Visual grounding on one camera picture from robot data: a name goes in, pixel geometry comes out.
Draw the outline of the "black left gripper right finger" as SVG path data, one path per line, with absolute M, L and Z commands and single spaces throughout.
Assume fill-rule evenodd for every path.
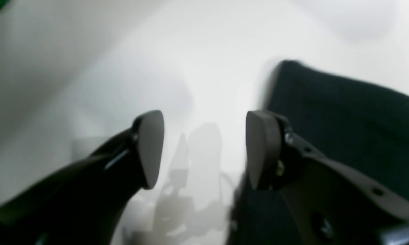
M 252 188 L 278 191 L 306 245 L 409 245 L 409 201 L 323 155 L 269 111 L 246 115 Z

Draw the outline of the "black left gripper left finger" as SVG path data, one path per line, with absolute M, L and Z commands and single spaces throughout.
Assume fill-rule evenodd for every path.
M 129 200 L 156 185 L 164 135 L 163 113 L 148 111 L 0 205 L 0 245 L 109 245 Z

